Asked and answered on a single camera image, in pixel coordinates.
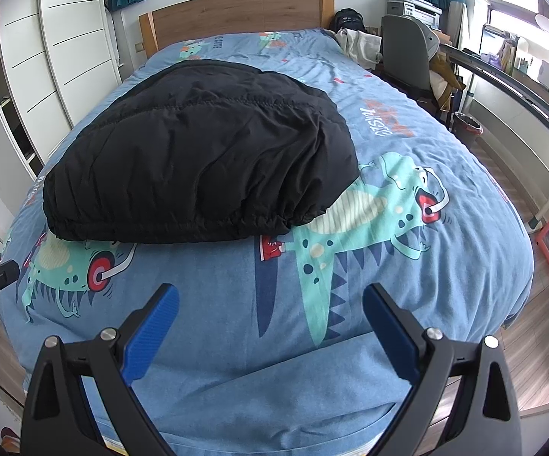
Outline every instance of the printer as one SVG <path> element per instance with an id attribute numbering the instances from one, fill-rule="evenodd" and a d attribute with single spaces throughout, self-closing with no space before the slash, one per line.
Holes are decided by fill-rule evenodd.
<path id="1" fill-rule="evenodd" d="M 439 29 L 442 10 L 424 0 L 386 0 L 386 14 L 413 17 L 431 29 Z"/>

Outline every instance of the blue bedsheet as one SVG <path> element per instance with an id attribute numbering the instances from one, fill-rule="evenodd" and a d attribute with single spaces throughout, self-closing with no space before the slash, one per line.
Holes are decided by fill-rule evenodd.
<path id="1" fill-rule="evenodd" d="M 57 240 L 46 229 L 43 181 L 76 134 L 151 74 L 201 58 L 327 92 L 349 125 L 361 176 L 327 214 L 277 238 Z M 31 371 L 46 336 L 94 337 L 173 283 L 178 317 L 134 390 L 176 453 L 327 456 L 382 432 L 408 389 L 370 333 L 366 285 L 383 283 L 423 326 L 478 341 L 521 310 L 532 255 L 516 210 L 475 157 L 322 31 L 216 36 L 157 53 L 64 140 L 11 228 L 3 259 L 22 272 L 0 293 L 0 317 Z M 89 395 L 115 439 L 90 385 Z"/>

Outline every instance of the black puffer jacket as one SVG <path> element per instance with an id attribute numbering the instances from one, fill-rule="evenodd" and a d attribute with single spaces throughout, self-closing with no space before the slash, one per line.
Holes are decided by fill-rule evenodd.
<path id="1" fill-rule="evenodd" d="M 186 61 L 78 135 L 46 177 L 44 212 L 66 240 L 284 234 L 357 176 L 348 127 L 323 91 L 252 66 Z"/>

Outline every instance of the office chair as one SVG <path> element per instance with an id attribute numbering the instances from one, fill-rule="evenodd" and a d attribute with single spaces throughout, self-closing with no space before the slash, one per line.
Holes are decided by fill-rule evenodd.
<path id="1" fill-rule="evenodd" d="M 416 102 L 429 100 L 435 106 L 433 116 L 440 121 L 441 108 L 431 89 L 426 41 L 418 24 L 407 17 L 382 17 L 382 56 L 383 79 Z"/>

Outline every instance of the white wardrobe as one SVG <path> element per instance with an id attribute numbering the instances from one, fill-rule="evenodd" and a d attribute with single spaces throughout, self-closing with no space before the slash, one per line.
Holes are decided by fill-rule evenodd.
<path id="1" fill-rule="evenodd" d="M 104 0 L 0 0 L 0 247 L 70 129 L 120 83 Z"/>

